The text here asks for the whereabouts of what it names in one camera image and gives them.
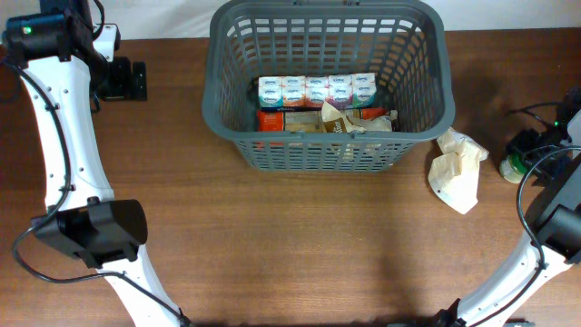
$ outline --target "laundry basket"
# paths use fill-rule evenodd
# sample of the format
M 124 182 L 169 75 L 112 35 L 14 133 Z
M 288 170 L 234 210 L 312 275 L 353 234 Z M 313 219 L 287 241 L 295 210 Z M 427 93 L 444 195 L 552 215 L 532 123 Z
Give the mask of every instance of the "laundry basket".
M 210 33 L 203 117 L 252 167 L 377 172 L 454 120 L 443 24 L 420 1 L 235 0 Z M 353 73 L 375 73 L 395 132 L 256 132 L 259 76 Z

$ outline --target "white tissue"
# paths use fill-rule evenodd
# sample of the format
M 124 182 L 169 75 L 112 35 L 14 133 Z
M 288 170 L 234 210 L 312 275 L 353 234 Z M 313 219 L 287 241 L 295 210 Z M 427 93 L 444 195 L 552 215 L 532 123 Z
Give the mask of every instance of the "white tissue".
M 480 162 L 488 158 L 488 151 L 451 127 L 438 145 L 443 155 L 432 162 L 429 184 L 444 203 L 466 214 L 478 203 Z

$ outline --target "black cable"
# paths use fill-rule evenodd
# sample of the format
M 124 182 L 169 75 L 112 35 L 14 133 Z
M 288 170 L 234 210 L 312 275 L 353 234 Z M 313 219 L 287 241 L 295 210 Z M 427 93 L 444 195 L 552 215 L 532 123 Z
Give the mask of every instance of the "black cable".
M 91 114 L 99 114 L 101 112 L 101 100 L 99 100 L 99 95 L 97 93 L 91 94 L 95 108 L 91 108 Z
M 560 104 L 561 103 L 559 103 L 559 102 L 545 102 L 545 103 L 540 103 L 540 104 L 531 104 L 531 105 L 528 105 L 528 106 L 523 107 L 523 108 L 520 108 L 520 109 L 509 110 L 507 112 L 507 115 L 511 115 L 511 114 L 528 114 L 529 116 L 537 119 L 545 127 L 549 127 L 549 126 L 552 126 L 551 123 L 547 122 L 546 120 L 544 120 L 543 118 L 537 116 L 536 114 L 531 113 L 530 110 L 531 109 L 538 108 L 538 107 L 550 106 L 550 105 L 560 105 Z
M 0 66 L 2 64 L 4 64 L 4 62 L 6 61 L 6 58 L 2 58 L 2 60 L 0 60 Z M 11 104 L 14 101 L 18 100 L 18 97 L 20 97 L 20 93 L 22 93 L 22 85 L 20 84 L 20 79 L 18 78 L 18 74 L 16 72 L 15 73 L 15 80 L 16 80 L 16 90 L 15 93 L 7 98 L 0 98 L 0 104 Z
M 504 305 L 502 308 L 498 309 L 496 312 L 491 313 L 488 317 L 482 319 L 479 322 L 476 322 L 475 324 L 470 325 L 470 327 L 476 327 L 479 326 L 480 324 L 489 321 L 490 319 L 496 317 L 497 315 L 501 314 L 504 310 L 508 309 L 511 305 L 513 305 L 514 303 L 516 303 L 518 301 L 518 299 L 520 299 L 525 292 L 528 291 L 528 289 L 530 288 L 530 286 L 537 280 L 538 276 L 540 276 L 540 274 L 543 272 L 543 270 L 546 269 L 545 266 L 545 251 L 543 250 L 543 246 L 541 244 L 541 242 L 537 239 L 537 236 L 535 235 L 535 233 L 533 233 L 533 231 L 530 229 L 530 226 L 528 226 L 527 220 L 525 219 L 525 214 L 523 212 L 523 204 L 522 204 L 522 198 L 523 198 L 523 189 L 525 188 L 525 184 L 527 183 L 528 178 L 533 174 L 533 172 L 535 171 L 535 169 L 542 163 L 544 162 L 546 159 L 550 158 L 551 156 L 555 155 L 555 154 L 560 154 L 563 152 L 569 152 L 569 151 L 581 151 L 581 146 L 576 146 L 576 145 L 571 145 L 571 146 L 566 146 L 560 149 L 556 149 L 551 151 L 550 153 L 546 154 L 545 156 L 543 156 L 541 159 L 539 159 L 537 161 L 537 163 L 533 164 L 533 166 L 531 167 L 531 169 L 528 170 L 528 172 L 525 174 L 525 176 L 523 177 L 523 180 L 520 181 L 520 185 L 518 186 L 518 191 L 517 191 L 517 213 L 518 213 L 518 219 L 520 220 L 520 223 L 523 225 L 523 228 L 525 229 L 525 232 L 527 232 L 528 236 L 530 237 L 531 241 L 533 242 L 533 245 L 535 245 L 535 247 L 538 250 L 538 254 L 539 254 L 539 259 L 538 259 L 538 268 L 535 271 L 535 273 L 533 274 L 533 276 L 531 277 L 531 279 L 527 282 L 527 284 L 525 284 L 525 286 L 523 287 L 523 289 L 506 305 Z
M 45 282 L 52 282 L 52 283 L 57 283 L 57 284 L 67 284 L 67 283 L 73 283 L 73 282 L 91 281 L 91 280 L 103 278 L 103 277 L 117 277 L 117 278 L 123 280 L 124 282 L 127 282 L 128 284 L 130 284 L 137 291 L 141 292 L 142 294 L 146 295 L 150 299 L 152 299 L 155 302 L 157 302 L 158 304 L 160 304 L 168 312 L 170 312 L 171 314 L 176 316 L 178 318 L 178 320 L 180 321 L 181 325 L 190 326 L 190 324 L 191 324 L 190 320 L 187 317 L 185 317 L 181 312 L 175 311 L 169 304 L 162 301 L 161 299 L 159 299 L 157 296 L 153 295 L 152 293 L 148 292 L 143 287 L 141 287 L 140 285 L 138 285 L 137 283 L 135 283 L 129 277 L 125 276 L 122 273 L 119 273 L 119 272 L 99 272 L 99 273 L 88 274 L 88 275 L 80 276 L 80 277 L 57 279 L 57 278 L 49 277 L 41 272 L 38 272 L 33 267 L 31 267 L 28 263 L 26 263 L 26 261 L 22 258 L 22 256 L 20 255 L 20 252 L 18 252 L 18 246 L 20 245 L 20 243 L 28 235 L 30 235 L 31 233 L 34 233 L 35 231 L 37 231 L 41 227 L 47 225 L 48 223 L 50 223 L 54 219 L 54 216 L 59 211 L 59 209 L 63 206 L 63 203 L 66 200 L 67 195 L 71 191 L 71 160 L 70 160 L 68 149 L 66 146 L 66 141 L 64 139 L 63 127 L 61 126 L 61 122 L 58 118 L 58 115 L 56 114 L 56 110 L 59 109 L 58 105 L 57 106 L 53 105 L 51 103 L 50 99 L 48 98 L 48 96 L 46 95 L 46 93 L 44 92 L 44 90 L 34 81 L 34 79 L 32 79 L 20 67 L 9 64 L 7 62 L 4 62 L 4 64 L 6 66 L 10 67 L 12 70 L 14 70 L 16 73 L 18 73 L 18 75 L 22 76 L 22 78 L 25 79 L 26 82 L 28 82 L 36 90 L 36 92 L 40 95 L 40 97 L 46 103 L 46 110 L 48 112 L 50 112 L 51 117 L 53 118 L 54 127 L 56 128 L 56 132 L 58 134 L 59 142 L 61 144 L 61 150 L 63 152 L 63 159 L 64 159 L 64 186 L 63 186 L 63 188 L 61 188 L 61 192 L 63 192 L 63 194 L 61 195 L 58 202 L 54 206 L 49 208 L 48 214 L 39 223 L 28 228 L 26 231 L 24 231 L 23 233 L 18 235 L 18 237 L 16 237 L 15 241 L 12 243 L 12 255 L 15 258 L 16 262 L 22 268 L 24 268 L 27 272 L 32 274 L 34 277 L 39 278 Z
M 94 31 L 93 33 L 93 40 L 96 40 L 97 38 L 99 38 L 99 36 L 101 36 L 101 32 L 103 31 L 103 28 L 105 26 L 105 8 L 103 7 L 103 4 L 99 0 L 94 0 L 94 3 L 97 5 L 99 13 L 101 13 L 101 24 L 99 25 L 99 28 L 97 28 L 97 30 Z

